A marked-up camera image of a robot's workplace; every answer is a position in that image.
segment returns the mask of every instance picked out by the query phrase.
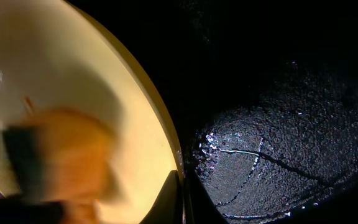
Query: black pointed object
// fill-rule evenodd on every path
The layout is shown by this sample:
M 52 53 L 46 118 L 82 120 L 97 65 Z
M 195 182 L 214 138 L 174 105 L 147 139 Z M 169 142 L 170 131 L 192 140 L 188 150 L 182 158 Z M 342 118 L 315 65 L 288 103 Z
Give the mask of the black pointed object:
M 36 204 L 43 192 L 42 162 L 37 150 L 37 129 L 9 127 L 2 132 L 8 158 L 25 202 Z

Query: black background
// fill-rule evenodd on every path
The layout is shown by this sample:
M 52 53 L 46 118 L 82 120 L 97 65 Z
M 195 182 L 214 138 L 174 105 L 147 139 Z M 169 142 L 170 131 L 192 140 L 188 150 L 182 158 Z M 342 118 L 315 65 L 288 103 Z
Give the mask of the black background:
M 109 29 L 143 66 L 183 149 L 213 114 L 257 105 L 287 62 L 338 71 L 358 85 L 356 2 L 70 2 Z M 313 218 L 358 220 L 358 187 L 289 222 Z

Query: cream-colored bowl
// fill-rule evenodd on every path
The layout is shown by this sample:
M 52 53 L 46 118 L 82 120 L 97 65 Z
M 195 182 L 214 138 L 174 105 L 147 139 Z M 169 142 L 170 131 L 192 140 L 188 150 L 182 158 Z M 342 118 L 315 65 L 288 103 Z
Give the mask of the cream-colored bowl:
M 139 223 L 168 173 L 182 170 L 175 128 L 150 78 L 115 36 L 66 2 L 0 0 L 0 74 L 2 124 L 20 117 L 17 99 L 28 96 L 37 110 L 69 106 L 117 131 L 102 221 Z M 0 192 L 10 195 L 17 187 L 6 167 L 0 148 Z

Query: orange object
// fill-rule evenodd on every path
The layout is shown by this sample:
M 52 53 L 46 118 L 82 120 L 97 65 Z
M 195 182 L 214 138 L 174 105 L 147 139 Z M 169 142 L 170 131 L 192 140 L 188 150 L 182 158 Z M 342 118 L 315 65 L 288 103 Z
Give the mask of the orange object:
M 63 201 L 62 224 L 97 223 L 94 201 L 107 173 L 111 133 L 98 120 L 65 108 L 26 118 L 20 126 L 37 126 L 45 162 L 44 201 Z

